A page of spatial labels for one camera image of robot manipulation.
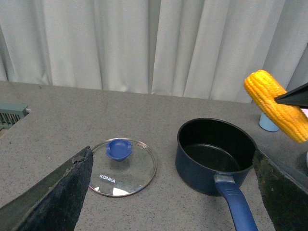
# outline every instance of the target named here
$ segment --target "navy blue saucepan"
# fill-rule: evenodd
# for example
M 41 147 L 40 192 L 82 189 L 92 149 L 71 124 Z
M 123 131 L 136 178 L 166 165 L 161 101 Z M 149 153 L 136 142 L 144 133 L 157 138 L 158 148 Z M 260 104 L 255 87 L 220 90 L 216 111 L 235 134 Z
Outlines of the navy blue saucepan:
M 257 231 L 239 189 L 253 167 L 256 151 L 255 142 L 246 132 L 222 120 L 193 119 L 178 131 L 176 168 L 180 177 L 201 193 L 222 195 L 237 231 Z

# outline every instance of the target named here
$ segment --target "yellow corn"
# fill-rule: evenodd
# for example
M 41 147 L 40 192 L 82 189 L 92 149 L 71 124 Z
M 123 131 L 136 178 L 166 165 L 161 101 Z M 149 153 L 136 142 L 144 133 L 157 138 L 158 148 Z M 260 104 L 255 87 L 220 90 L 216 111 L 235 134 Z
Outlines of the yellow corn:
M 259 108 L 285 134 L 298 143 L 308 140 L 308 118 L 298 106 L 278 104 L 275 98 L 286 90 L 265 70 L 252 73 L 244 87 Z

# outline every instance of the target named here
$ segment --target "gray vent grille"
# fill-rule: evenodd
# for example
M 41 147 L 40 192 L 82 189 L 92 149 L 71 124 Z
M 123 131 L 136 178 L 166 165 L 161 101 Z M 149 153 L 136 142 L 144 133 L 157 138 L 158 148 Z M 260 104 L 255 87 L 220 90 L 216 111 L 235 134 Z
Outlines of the gray vent grille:
M 27 115 L 27 105 L 0 103 L 0 129 L 9 129 Z

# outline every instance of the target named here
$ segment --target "curtain fold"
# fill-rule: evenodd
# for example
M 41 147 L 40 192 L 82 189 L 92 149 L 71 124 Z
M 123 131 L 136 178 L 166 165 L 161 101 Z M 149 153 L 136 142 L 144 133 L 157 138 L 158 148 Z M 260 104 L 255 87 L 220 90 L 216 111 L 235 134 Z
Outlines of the curtain fold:
M 306 81 L 307 25 L 306 0 L 0 1 L 0 80 L 248 103 L 258 69 Z

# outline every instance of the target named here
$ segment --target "speckled countertop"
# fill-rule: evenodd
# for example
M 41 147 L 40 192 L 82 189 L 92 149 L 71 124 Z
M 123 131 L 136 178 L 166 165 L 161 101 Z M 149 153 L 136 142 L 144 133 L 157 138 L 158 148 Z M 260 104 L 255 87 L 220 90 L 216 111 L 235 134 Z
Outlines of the speckled countertop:
M 249 103 L 9 82 L 0 82 L 0 102 L 25 103 L 31 109 L 0 138 L 0 207 L 85 146 L 128 137 L 155 152 L 156 175 L 139 193 L 109 198 L 88 190 L 77 231 L 233 231 L 224 198 L 194 191 L 177 174 L 177 132 L 193 118 L 231 122 L 250 134 L 269 156 L 305 171 L 303 155 L 308 146 L 294 143 L 281 131 L 262 130 L 260 110 Z M 259 230 L 273 231 L 253 169 L 241 189 Z

